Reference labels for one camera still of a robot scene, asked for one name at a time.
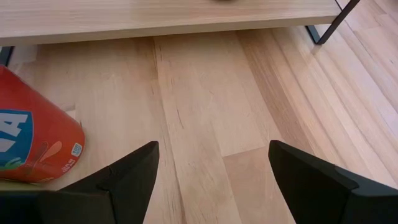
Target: light wood plank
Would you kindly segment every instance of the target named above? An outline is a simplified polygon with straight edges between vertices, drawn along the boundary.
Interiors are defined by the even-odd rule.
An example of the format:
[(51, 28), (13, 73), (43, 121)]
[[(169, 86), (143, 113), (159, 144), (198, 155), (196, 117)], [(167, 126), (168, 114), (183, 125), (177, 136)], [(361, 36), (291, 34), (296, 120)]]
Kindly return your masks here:
[(293, 224), (268, 160), (268, 147), (224, 157), (242, 223)]
[(373, 0), (380, 8), (383, 9), (389, 16), (397, 21), (398, 19), (398, 4), (394, 0)]
[(159, 171), (146, 222), (184, 223), (152, 39), (17, 47), (10, 67), (62, 109), (75, 110), (86, 135), (76, 166), (46, 188), (64, 187), (157, 140)]
[(380, 23), (384, 30), (391, 35), (391, 39), (398, 45), (398, 22), (396, 22), (390, 15), (383, 14), (377, 16), (376, 20)]
[(0, 2), (0, 45), (326, 24), (333, 0), (16, 0)]
[(382, 27), (357, 31), (358, 39), (365, 45), (373, 59), (382, 64), (389, 75), (398, 82), (398, 44)]
[(187, 222), (241, 223), (221, 156), (265, 144), (246, 98), (250, 91), (239, 83), (238, 76), (253, 80), (239, 42), (224, 32), (156, 37), (155, 43)]
[[(297, 45), (293, 44), (292, 40), (289, 39), (289, 36), (297, 37), (300, 35), (298, 35), (299, 33), (293, 32), (291, 32), (292, 34), (289, 34), (289, 32), (287, 32), (289, 30), (295, 29), (274, 29), (272, 33), (275, 35), (275, 38), (273, 38), (270, 30), (242, 31), (240, 33), (250, 33), (246, 35), (249, 37), (255, 37), (256, 35), (260, 35), (262, 37), (259, 39), (246, 39), (246, 42), (260, 42), (260, 44), (255, 42), (256, 45), (261, 45), (261, 42), (265, 43), (260, 48), (262, 49), (263, 54), (256, 57), (263, 59), (257, 59), (256, 62), (263, 64), (270, 63), (269, 67), (273, 67), (274, 70), (280, 71), (278, 73), (279, 80), (288, 86), (288, 88), (285, 88), (284, 90), (288, 93), (293, 102), (300, 99), (299, 96), (302, 94), (301, 91), (305, 94), (305, 98), (309, 100), (311, 104), (310, 109), (314, 110), (316, 118), (321, 122), (321, 128), (317, 129), (317, 126), (313, 125), (313, 121), (311, 123), (306, 121), (311, 118), (311, 116), (309, 116), (311, 113), (308, 114), (308, 110), (304, 110), (305, 112), (301, 113), (303, 108), (305, 108), (305, 103), (303, 103), (305, 100), (299, 101), (300, 104), (297, 104), (295, 107), (298, 113), (302, 115), (302, 117), (299, 117), (299, 120), (304, 120), (306, 121), (305, 124), (311, 125), (309, 126), (311, 127), (309, 131), (313, 134), (320, 136), (319, 131), (326, 131), (328, 138), (330, 138), (333, 143), (333, 147), (330, 145), (328, 146), (328, 141), (320, 141), (321, 138), (318, 137), (317, 143), (328, 147), (313, 149), (317, 156), (323, 157), (323, 152), (327, 155), (326, 159), (330, 159), (332, 162), (337, 162), (337, 164), (341, 162), (341, 156), (344, 163), (339, 164), (340, 166), (348, 166), (349, 169), (362, 175), (370, 178), (377, 177), (378, 180), (381, 180), (384, 183), (395, 185), (395, 182), (391, 179), (390, 173), (386, 170), (384, 164), (380, 160), (375, 160), (377, 159), (377, 154), (374, 153), (373, 149), (371, 149), (366, 141), (361, 137), (361, 133), (358, 128), (353, 123), (350, 116), (348, 116), (347, 112), (345, 112), (345, 107), (341, 104), (338, 95), (330, 85), (330, 81), (323, 73), (322, 67), (312, 56), (312, 52), (310, 50), (303, 49), (302, 46), (305, 45), (303, 45), (302, 42), (296, 42), (298, 43)], [(305, 34), (304, 29), (301, 30), (303, 30), (302, 38), (307, 38), (305, 35), (308, 34)], [(308, 38), (306, 40), (307, 43), (311, 44), (311, 40)], [(282, 56), (278, 56), (280, 55), (279, 48), (283, 52)], [(267, 55), (273, 55), (273, 58), (270, 59)], [(289, 79), (288, 74), (294, 74), (295, 78)], [(299, 89), (292, 85), (292, 83), (296, 82), (299, 84)], [(371, 167), (369, 170), (372, 171), (374, 176), (371, 175), (366, 166)]]
[(248, 30), (238, 34), (248, 58), (251, 58), (252, 69), (258, 75), (257, 83), (262, 94), (269, 99), (266, 100), (267, 105), (277, 108), (272, 110), (273, 117), (284, 139), (302, 150), (342, 165), (329, 136), (272, 38), (271, 30)]
[(355, 56), (361, 61), (366, 71), (372, 76), (372, 79), (378, 85), (392, 107), (398, 111), (398, 98), (396, 97), (398, 83), (382, 65), (381, 61), (378, 60), (377, 57), (374, 58), (375, 55), (371, 54), (371, 50), (364, 47), (361, 41), (355, 36), (354, 32), (345, 23), (342, 23), (340, 26), (339, 34), (355, 53)]
[[(349, 0), (338, 0), (340, 6), (344, 7)], [(360, 1), (355, 8), (347, 15), (345, 21), (348, 22), (352, 30), (369, 29), (379, 27), (376, 16), (385, 14), (384, 10), (373, 0)]]
[[(305, 30), (291, 29), (290, 36), (303, 52), (309, 54), (313, 50), (313, 43), (305, 38)], [(355, 172), (361, 175), (387, 185), (396, 186), (398, 169), (393, 161), (398, 154), (394, 149), (394, 144), (385, 135), (388, 133), (381, 128), (384, 124), (381, 117), (376, 116), (372, 112), (373, 109), (366, 106), (368, 102), (361, 101), (361, 97), (367, 94), (365, 93), (366, 89), (361, 88), (361, 86), (374, 85), (372, 80), (365, 76), (369, 75), (366, 71), (363, 71), (362, 64), (353, 56), (351, 49), (338, 33), (334, 35), (330, 43), (318, 49), (314, 56), (323, 70), (316, 78), (326, 78), (325, 82), (329, 82), (329, 85), (333, 87), (332, 91), (335, 91), (333, 95), (336, 96), (337, 94), (338, 99), (332, 101), (333, 99), (330, 98), (333, 96), (332, 94), (327, 95), (328, 99), (338, 115), (338, 120), (355, 145), (355, 147), (352, 147), (352, 145), (346, 146), (345, 150), (357, 151), (355, 153), (359, 153), (362, 162), (365, 163), (371, 175), (369, 175), (369, 172), (365, 173), (363, 169), (357, 170), (360, 167), (352, 167), (351, 170), (355, 169)], [(354, 157), (343, 156), (343, 158), (347, 159), (348, 166), (352, 166), (353, 161), (357, 160)]]
[(279, 129), (269, 112), (266, 102), (263, 100), (261, 91), (257, 85), (256, 79), (252, 75), (247, 60), (243, 60), (242, 55), (244, 54), (242, 47), (235, 41), (235, 38), (231, 42), (227, 42), (226, 48), (228, 48), (229, 60), (234, 63), (234, 74), (238, 78), (246, 99), (251, 108), (251, 115), (254, 118), (253, 121), (257, 124), (264, 145), (267, 145), (270, 140), (278, 139), (283, 141), (283, 137), (279, 132)]

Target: black metal table leg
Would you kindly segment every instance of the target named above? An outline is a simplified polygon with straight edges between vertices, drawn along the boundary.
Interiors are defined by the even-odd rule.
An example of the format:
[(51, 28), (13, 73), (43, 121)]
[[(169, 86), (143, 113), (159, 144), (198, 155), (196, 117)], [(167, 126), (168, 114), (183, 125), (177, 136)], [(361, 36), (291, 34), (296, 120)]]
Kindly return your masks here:
[(8, 65), (14, 47), (2, 47), (0, 50), (0, 65)]
[(349, 12), (351, 12), (354, 7), (359, 3), (360, 0), (351, 0), (346, 7), (343, 9), (341, 6), (338, 4), (337, 0), (336, 3), (338, 7), (341, 9), (340, 14), (336, 17), (336, 19), (331, 23), (330, 27), (326, 30), (326, 32), (320, 37), (317, 29), (315, 28), (314, 25), (309, 25), (305, 26), (308, 30), (308, 33), (310, 34), (313, 42), (315, 44), (324, 44), (329, 37), (332, 35), (332, 33), (337, 29), (337, 27), (343, 22), (345, 17), (348, 15)]

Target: wooden tabletop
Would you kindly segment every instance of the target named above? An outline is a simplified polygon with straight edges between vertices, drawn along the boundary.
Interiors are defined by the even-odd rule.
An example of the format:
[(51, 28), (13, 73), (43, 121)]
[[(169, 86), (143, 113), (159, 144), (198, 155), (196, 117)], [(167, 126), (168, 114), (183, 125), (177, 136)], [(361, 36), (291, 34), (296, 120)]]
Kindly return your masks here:
[(327, 24), (334, 0), (0, 1), (0, 45)]

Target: red container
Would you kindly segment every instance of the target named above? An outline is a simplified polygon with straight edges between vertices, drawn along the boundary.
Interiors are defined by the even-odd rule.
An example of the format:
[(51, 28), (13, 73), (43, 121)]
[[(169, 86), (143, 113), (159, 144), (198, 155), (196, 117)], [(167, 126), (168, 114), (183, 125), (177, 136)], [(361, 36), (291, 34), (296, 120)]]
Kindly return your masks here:
[(73, 118), (0, 66), (0, 178), (56, 179), (75, 165), (84, 144)]

